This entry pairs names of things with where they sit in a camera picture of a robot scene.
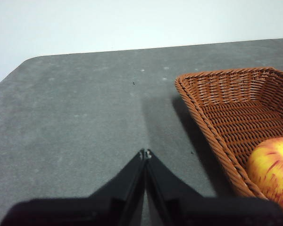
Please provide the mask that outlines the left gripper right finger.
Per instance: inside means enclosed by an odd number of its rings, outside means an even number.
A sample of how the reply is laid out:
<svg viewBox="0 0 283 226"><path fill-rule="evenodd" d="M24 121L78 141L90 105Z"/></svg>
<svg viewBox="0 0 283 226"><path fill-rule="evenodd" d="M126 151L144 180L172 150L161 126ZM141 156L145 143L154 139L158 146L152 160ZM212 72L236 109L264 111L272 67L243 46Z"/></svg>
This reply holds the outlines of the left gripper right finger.
<svg viewBox="0 0 283 226"><path fill-rule="evenodd" d="M260 198L203 197L179 179L149 149L146 185L154 225L283 226L283 211Z"/></svg>

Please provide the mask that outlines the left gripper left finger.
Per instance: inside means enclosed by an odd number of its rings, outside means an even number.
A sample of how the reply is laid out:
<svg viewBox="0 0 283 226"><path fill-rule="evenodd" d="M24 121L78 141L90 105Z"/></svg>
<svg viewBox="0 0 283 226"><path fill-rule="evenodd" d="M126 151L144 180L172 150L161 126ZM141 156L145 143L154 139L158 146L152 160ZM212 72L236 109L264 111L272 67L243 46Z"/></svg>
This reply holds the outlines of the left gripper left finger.
<svg viewBox="0 0 283 226"><path fill-rule="evenodd" d="M141 149L88 197L32 199L12 206L3 226L130 226L141 223L146 151Z"/></svg>

